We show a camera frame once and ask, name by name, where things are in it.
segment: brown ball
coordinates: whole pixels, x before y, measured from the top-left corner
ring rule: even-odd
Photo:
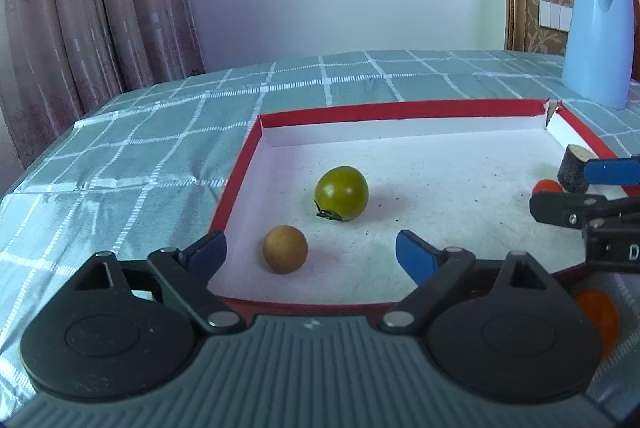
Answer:
[[[287,274],[300,269],[308,247],[305,235],[292,226],[273,228],[262,243],[264,259],[274,273]]]

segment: dark cylindrical object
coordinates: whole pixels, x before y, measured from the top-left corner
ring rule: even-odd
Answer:
[[[589,183],[584,179],[584,165],[596,158],[596,154],[577,144],[567,146],[558,170],[562,188],[571,193],[586,193]]]

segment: tomato calyx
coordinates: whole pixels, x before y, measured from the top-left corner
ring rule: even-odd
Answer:
[[[318,212],[316,213],[318,217],[326,218],[327,220],[337,220],[338,222],[344,222],[342,220],[342,217],[337,213],[323,210],[322,208],[320,208],[320,206],[318,206],[318,203],[316,201],[314,201],[314,204],[316,205],[316,208],[318,208]]]

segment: purple curtain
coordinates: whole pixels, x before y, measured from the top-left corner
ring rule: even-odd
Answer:
[[[4,0],[0,101],[26,167],[114,96],[204,72],[188,0]]]

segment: gray ribbed surface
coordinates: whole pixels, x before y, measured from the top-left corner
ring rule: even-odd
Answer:
[[[364,318],[261,316],[211,338],[180,378],[111,405],[39,395],[7,428],[606,428],[582,397],[497,405],[430,366],[415,340]]]

